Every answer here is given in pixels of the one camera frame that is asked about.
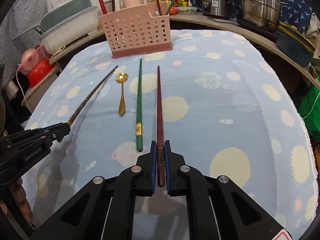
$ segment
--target brown chopstick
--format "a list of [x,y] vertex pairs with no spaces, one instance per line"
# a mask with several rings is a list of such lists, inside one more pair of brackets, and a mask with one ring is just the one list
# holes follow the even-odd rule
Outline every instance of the brown chopstick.
[[85,104],[89,101],[89,99],[92,97],[92,95],[95,93],[95,91],[97,91],[97,89],[102,85],[103,82],[106,81],[106,79],[108,77],[110,77],[113,72],[116,70],[116,68],[118,67],[118,65],[116,65],[113,70],[111,70],[108,75],[106,75],[98,85],[96,85],[96,87],[90,92],[90,94],[85,98],[85,100],[83,100],[83,102],[80,104],[80,106],[77,108],[77,110],[74,112],[74,114],[70,117],[68,124],[71,126],[73,124],[73,122],[75,121],[76,117],[78,116],[78,114],[81,112],[82,108],[84,108]]

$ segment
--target table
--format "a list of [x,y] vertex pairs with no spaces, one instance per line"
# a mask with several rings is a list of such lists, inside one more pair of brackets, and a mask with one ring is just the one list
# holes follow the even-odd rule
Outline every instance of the table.
[[[51,156],[24,175],[35,222],[46,221],[93,177],[117,176],[149,151],[156,131],[159,65],[164,136],[172,150],[206,176],[229,176],[298,239],[315,215],[317,173],[304,123],[277,75],[238,34],[175,30],[171,38],[173,50],[118,59],[106,42],[89,46],[72,58],[43,96],[27,128],[67,122],[119,65],[80,112],[70,134],[53,143]],[[144,151],[137,153],[140,57]],[[129,75],[123,117],[118,114],[119,72]],[[157,187],[153,198],[136,201],[133,239],[187,239],[185,200],[169,198],[165,188]]]

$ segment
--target pink basket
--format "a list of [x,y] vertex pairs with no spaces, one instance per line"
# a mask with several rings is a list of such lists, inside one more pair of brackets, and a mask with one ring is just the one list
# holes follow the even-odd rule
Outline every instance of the pink basket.
[[154,15],[153,3],[100,16],[112,57],[171,50],[169,15]]
[[30,73],[30,71],[40,63],[45,57],[49,56],[44,46],[41,44],[34,53],[30,55],[19,67],[18,70],[25,76]]

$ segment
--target green bag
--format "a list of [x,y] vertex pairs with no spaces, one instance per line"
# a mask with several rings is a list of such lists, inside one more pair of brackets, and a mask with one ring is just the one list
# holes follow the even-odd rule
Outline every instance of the green bag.
[[302,99],[298,113],[305,122],[308,133],[315,142],[320,143],[320,91],[312,84],[307,95]]

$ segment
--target dark green container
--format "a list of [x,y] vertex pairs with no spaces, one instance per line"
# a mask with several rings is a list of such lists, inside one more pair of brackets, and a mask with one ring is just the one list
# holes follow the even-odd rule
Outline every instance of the dark green container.
[[298,41],[292,38],[287,33],[284,33],[278,28],[278,47],[290,59],[294,60],[299,65],[306,67],[313,58],[313,53],[309,52]]
[[281,21],[279,21],[279,26],[284,28],[290,34],[292,34],[295,37],[296,41],[298,41],[303,46],[310,49],[310,51],[312,53],[314,53],[316,51],[315,46],[313,46],[313,44],[308,39],[306,39],[300,32],[298,32],[297,28],[295,26],[293,26],[293,25],[290,26],[290,25],[283,23]]

